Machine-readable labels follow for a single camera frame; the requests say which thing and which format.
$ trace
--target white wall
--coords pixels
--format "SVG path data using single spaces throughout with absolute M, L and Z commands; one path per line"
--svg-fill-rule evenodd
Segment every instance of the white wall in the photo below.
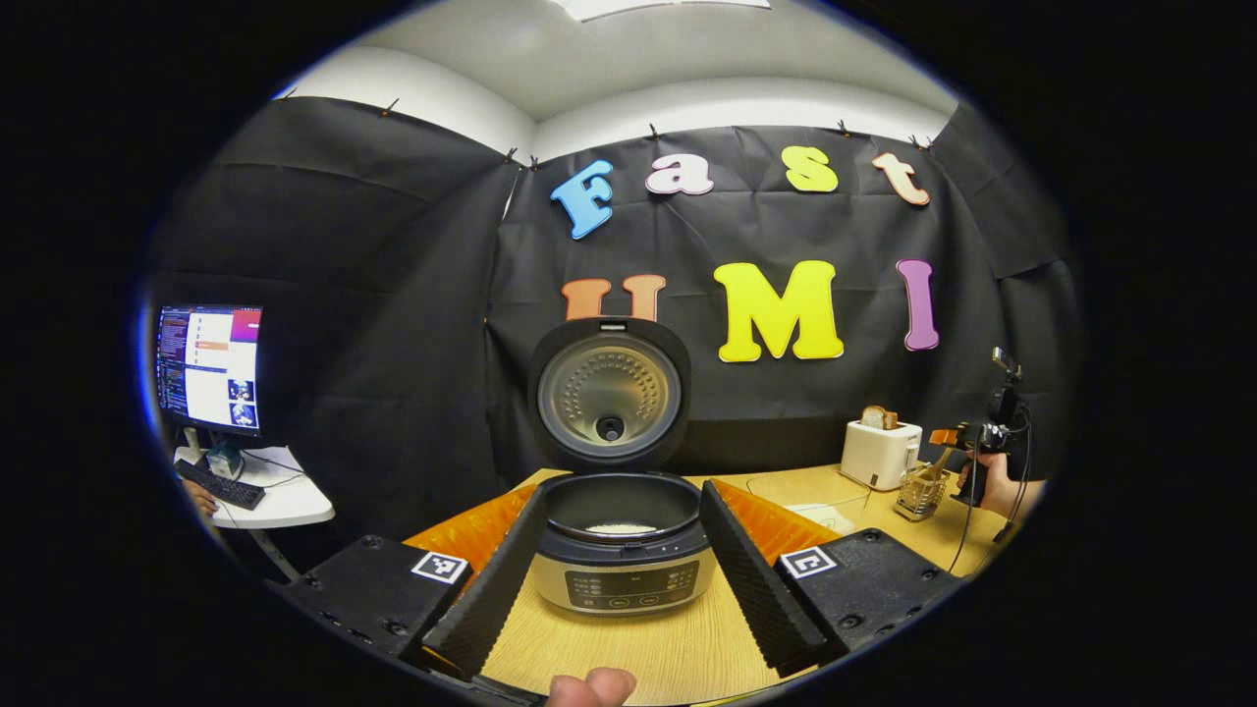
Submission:
M 497 93 L 412 54 L 349 47 L 298 78 L 292 96 L 344 98 L 414 116 L 498 152 L 546 161 L 650 135 L 723 126 L 816 126 L 896 140 L 936 137 L 950 114 L 854 86 L 792 78 L 724 78 L 659 86 L 568 111 L 541 125 Z

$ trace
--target black fabric curtain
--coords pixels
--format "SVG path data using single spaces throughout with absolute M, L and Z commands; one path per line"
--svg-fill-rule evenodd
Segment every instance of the black fabric curtain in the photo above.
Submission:
M 786 177 L 788 146 L 818 147 L 838 175 L 832 192 L 802 192 Z M 906 203 L 872 165 L 884 152 L 910 164 L 930 194 Z M 645 189 L 657 157 L 708 160 L 706 194 Z M 612 198 L 611 218 L 574 240 L 572 220 L 549 195 L 596 160 Z M 963 108 L 931 150 L 877 136 L 803 127 L 727 127 L 664 135 L 567 155 L 520 177 L 498 229 L 489 296 L 490 419 L 497 462 L 517 479 L 547 460 L 527 424 L 523 380 L 533 346 L 562 323 L 564 283 L 611 283 L 602 313 L 628 315 L 620 283 L 660 274 L 657 321 L 680 336 L 693 362 L 690 425 L 665 465 L 678 473 L 735 473 L 833 463 L 845 426 L 866 405 L 895 410 L 926 430 L 984 419 L 1003 380 L 991 362 L 1001 346 L 1026 371 L 1035 453 L 1031 478 L 1061 465 L 1081 360 L 1076 265 L 1063 219 L 997 132 Z M 901 259 L 930 263 L 940 342 L 909 351 Z M 833 313 L 845 352 L 798 360 L 791 352 L 728 364 L 725 289 L 713 278 L 727 263 L 758 265 L 778 296 L 801 260 L 836 269 Z M 758 332 L 758 343 L 763 345 Z M 941 453 L 923 445 L 921 458 Z M 1022 457 L 1014 455 L 1014 469 Z
M 153 303 L 264 308 L 258 408 L 343 541 L 409 537 L 502 493 L 485 421 L 494 229 L 519 172 L 447 130 L 272 102 L 155 234 Z

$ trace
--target rice cooker control panel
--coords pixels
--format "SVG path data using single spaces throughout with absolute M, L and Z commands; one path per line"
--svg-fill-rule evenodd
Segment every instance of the rice cooker control panel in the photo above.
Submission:
M 699 562 L 628 572 L 568 571 L 567 598 L 579 609 L 642 610 L 684 601 L 694 594 Z

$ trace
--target white toaster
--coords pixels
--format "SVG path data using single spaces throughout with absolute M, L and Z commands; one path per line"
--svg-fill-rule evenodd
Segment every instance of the white toaster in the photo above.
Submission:
M 904 482 L 904 472 L 916 465 L 921 450 L 921 428 L 897 423 L 895 429 L 879 429 L 847 423 L 842 445 L 842 473 L 870 488 L 890 491 Z

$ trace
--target keyboard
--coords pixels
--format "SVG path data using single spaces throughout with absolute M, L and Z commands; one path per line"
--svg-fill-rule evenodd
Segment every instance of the keyboard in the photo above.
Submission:
M 256 508 L 258 503 L 261 502 L 261 497 L 266 494 L 266 489 L 260 486 L 216 477 L 214 472 L 189 464 L 182 459 L 175 462 L 175 472 L 209 491 L 210 496 L 219 501 L 239 506 L 248 511 Z

